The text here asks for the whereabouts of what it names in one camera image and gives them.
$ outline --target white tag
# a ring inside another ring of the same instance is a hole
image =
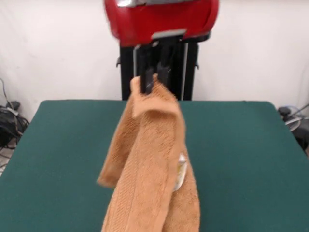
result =
[[[174,191],[177,191],[183,185],[185,173],[187,172],[187,166],[188,164],[183,153],[180,153],[177,167],[177,179],[174,186]]]

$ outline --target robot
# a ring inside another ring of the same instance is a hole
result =
[[[184,99],[186,90],[191,98],[197,43],[210,37],[219,0],[105,0],[104,6],[120,44],[123,99],[136,75],[141,92],[151,93],[155,72],[178,99]]]

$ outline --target towel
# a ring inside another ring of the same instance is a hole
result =
[[[131,91],[98,178],[114,188],[102,231],[198,232],[199,200],[178,102],[156,75],[149,95],[140,93],[139,77]],[[180,154],[188,165],[173,191]]]

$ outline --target metal bar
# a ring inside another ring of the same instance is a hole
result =
[[[185,81],[183,85],[183,100],[192,100],[195,67],[198,57],[197,43],[188,43]]]
[[[122,100],[128,100],[131,90],[130,81],[134,77],[133,47],[120,48],[121,95]]]
[[[184,54],[183,54],[183,72],[182,72],[182,93],[181,93],[181,100],[183,100],[184,96],[184,83],[186,78],[186,69],[187,69],[187,57],[188,57],[188,43],[184,44]]]

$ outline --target brown terry towel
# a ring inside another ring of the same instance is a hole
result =
[[[156,76],[151,94],[140,94],[139,77],[131,90],[98,178],[116,186],[102,231],[198,232],[199,201],[178,102]],[[181,153],[188,167],[173,192]]]

